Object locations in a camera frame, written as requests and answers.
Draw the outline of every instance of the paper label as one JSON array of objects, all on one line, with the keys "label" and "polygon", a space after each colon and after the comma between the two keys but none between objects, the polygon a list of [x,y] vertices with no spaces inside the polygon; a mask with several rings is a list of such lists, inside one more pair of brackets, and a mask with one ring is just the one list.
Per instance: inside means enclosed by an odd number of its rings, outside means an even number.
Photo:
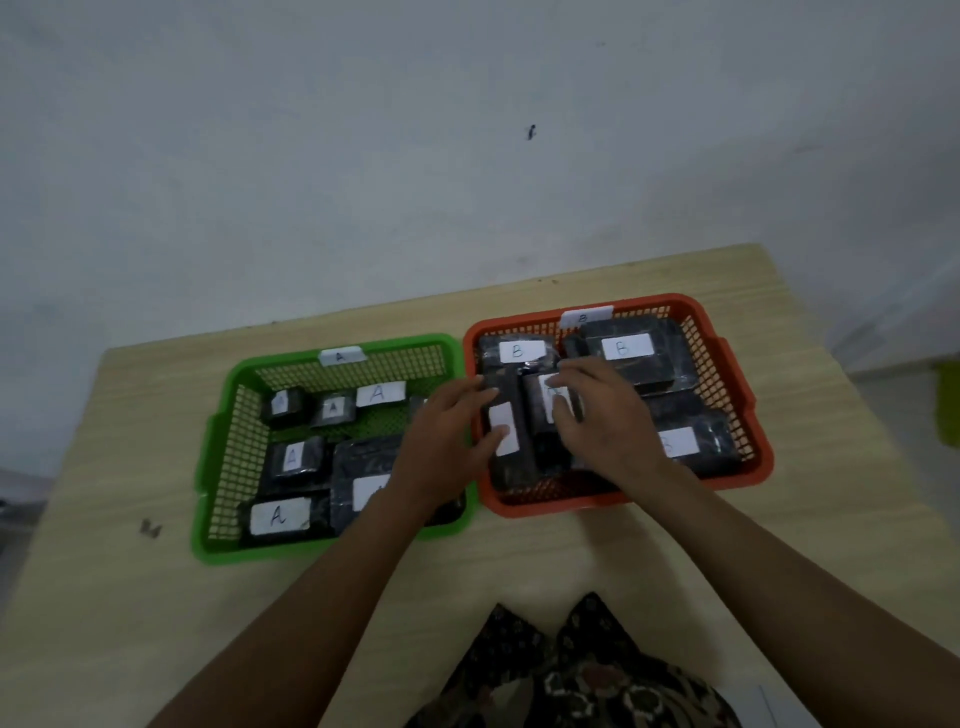
[{"label": "paper label", "polygon": [[310,498],[294,497],[257,503],[250,511],[253,536],[284,531],[305,531],[310,527]]},{"label": "paper label", "polygon": [[353,481],[353,510],[362,511],[371,496],[385,486],[388,480],[389,473],[356,478]]},{"label": "paper label", "polygon": [[387,401],[404,401],[406,399],[407,383],[405,381],[385,381],[357,389],[358,407],[369,407],[371,404],[383,404]]},{"label": "paper label", "polygon": [[323,414],[321,414],[321,419],[329,420],[334,417],[340,417],[344,414],[346,408],[346,397],[331,397],[329,400],[324,400],[324,411]]},{"label": "paper label", "polygon": [[530,341],[501,341],[500,362],[514,364],[518,361],[535,361],[546,356],[546,342]]},{"label": "paper label", "polygon": [[496,446],[497,457],[509,455],[520,449],[520,443],[516,438],[516,423],[514,422],[514,409],[508,401],[503,404],[495,404],[487,410],[487,416],[490,418],[490,427],[493,429],[498,425],[506,425],[510,428],[500,444]]},{"label": "paper label", "polygon": [[324,349],[320,352],[320,363],[325,367],[337,364],[351,364],[357,361],[367,361],[367,355],[360,347],[341,347],[340,349]]},{"label": "paper label", "polygon": [[283,453],[283,471],[298,471],[303,466],[303,443],[290,443]]},{"label": "paper label", "polygon": [[663,443],[663,451],[667,457],[682,457],[700,452],[697,436],[693,434],[693,427],[666,429],[660,433],[660,441]]},{"label": "paper label", "polygon": [[553,424],[553,398],[554,395],[560,395],[570,405],[570,411],[573,411],[573,402],[570,400],[570,390],[566,387],[551,387],[546,383],[556,375],[540,375],[540,393],[543,395],[543,409],[546,411],[546,421]]},{"label": "paper label", "polygon": [[270,411],[275,415],[282,415],[290,406],[290,398],[287,396],[287,390],[281,389],[270,400]]},{"label": "paper label", "polygon": [[654,352],[654,342],[649,333],[635,333],[632,336],[614,336],[603,339],[603,355],[611,359],[633,359],[635,356],[650,356]]},{"label": "paper label", "polygon": [[560,317],[560,328],[576,328],[588,321],[606,321],[613,318],[612,305],[598,305],[596,308],[576,308],[564,311]]}]

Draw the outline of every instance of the hand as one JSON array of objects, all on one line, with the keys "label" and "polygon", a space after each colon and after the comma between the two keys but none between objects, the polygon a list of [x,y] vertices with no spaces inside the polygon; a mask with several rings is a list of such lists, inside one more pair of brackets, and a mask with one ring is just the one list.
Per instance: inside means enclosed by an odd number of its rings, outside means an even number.
[{"label": "hand", "polygon": [[566,400],[553,398],[553,417],[566,448],[633,500],[640,502],[665,478],[686,471],[663,452],[647,405],[607,360],[564,359],[547,384],[575,390],[584,405],[578,423]]},{"label": "hand", "polygon": [[471,447],[466,437],[470,419],[496,398],[495,388],[480,390],[483,377],[452,379],[430,395],[403,435],[388,488],[405,496],[429,516],[453,500],[484,468],[500,441],[509,434],[495,427]]}]

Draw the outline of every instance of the floral pattern fabric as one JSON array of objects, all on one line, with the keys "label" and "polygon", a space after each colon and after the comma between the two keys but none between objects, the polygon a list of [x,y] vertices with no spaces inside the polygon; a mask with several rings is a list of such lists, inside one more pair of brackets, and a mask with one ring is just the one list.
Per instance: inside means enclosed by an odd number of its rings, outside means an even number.
[{"label": "floral pattern fabric", "polygon": [[501,605],[406,728],[740,728],[698,677],[641,652],[597,594],[555,640]]}]

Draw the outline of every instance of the basket mesh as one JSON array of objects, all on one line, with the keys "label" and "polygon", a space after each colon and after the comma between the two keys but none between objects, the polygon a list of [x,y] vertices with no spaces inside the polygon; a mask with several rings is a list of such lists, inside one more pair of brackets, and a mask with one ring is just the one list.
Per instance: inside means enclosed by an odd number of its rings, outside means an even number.
[{"label": "basket mesh", "polygon": [[[407,395],[427,396],[449,377],[443,348],[434,345],[391,352],[372,352],[367,361],[325,367],[316,359],[255,370],[271,390],[301,386],[312,394],[355,389],[381,381],[407,382]],[[261,396],[249,387],[237,388],[230,412],[224,462],[213,500],[213,512],[206,537],[210,541],[240,538],[237,506],[256,495],[267,446],[272,440],[288,441],[306,437],[306,427],[272,432],[260,422]],[[357,419],[346,425],[324,427],[323,435],[373,437],[402,432],[407,423],[407,402],[360,407]]]},{"label": "basket mesh", "polygon": [[[633,308],[613,313],[613,318],[628,318],[631,316],[640,316],[643,314],[655,314],[660,318],[670,317],[670,306],[662,305],[648,308]],[[680,322],[681,328],[686,336],[686,343],[690,347],[690,354],[697,365],[697,374],[700,377],[700,383],[694,390],[708,407],[722,409],[727,413],[730,419],[730,430],[733,440],[736,442],[736,448],[740,453],[741,459],[746,462],[756,457],[756,449],[751,443],[747,431],[737,416],[733,407],[730,393],[724,384],[723,378],[717,371],[704,342],[701,331],[697,328],[697,322],[692,316],[686,316]],[[553,320],[540,324],[531,324],[527,326],[513,328],[497,328],[484,331],[484,334],[505,334],[505,333],[532,333],[541,336],[553,336],[554,344],[558,348],[561,341],[568,333],[575,329],[559,328],[559,322]],[[480,355],[474,350],[477,371],[480,371]],[[509,493],[497,491],[497,497],[507,505],[526,505],[529,503],[543,503],[549,500],[566,500],[568,498],[595,496],[601,493],[609,493],[615,488],[601,477],[593,473],[571,471],[555,477],[542,478],[536,485],[530,488]]]}]

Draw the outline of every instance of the wooden table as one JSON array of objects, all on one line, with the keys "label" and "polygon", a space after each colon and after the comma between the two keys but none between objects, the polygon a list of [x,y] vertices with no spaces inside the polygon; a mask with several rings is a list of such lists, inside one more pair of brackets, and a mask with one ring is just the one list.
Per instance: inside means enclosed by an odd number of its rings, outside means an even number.
[{"label": "wooden table", "polygon": [[[960,559],[900,455],[759,246],[192,336],[104,356],[0,635],[0,723],[133,726],[306,562],[206,567],[189,549],[204,424],[240,359],[405,334],[460,337],[493,316],[682,292],[731,343],[777,454],[724,497],[898,617],[960,644]],[[148,518],[156,539],[140,533]],[[500,600],[546,630],[597,590],[642,648],[714,682],[776,680],[707,582],[634,506],[508,521],[415,543],[324,725],[400,725]]]}]

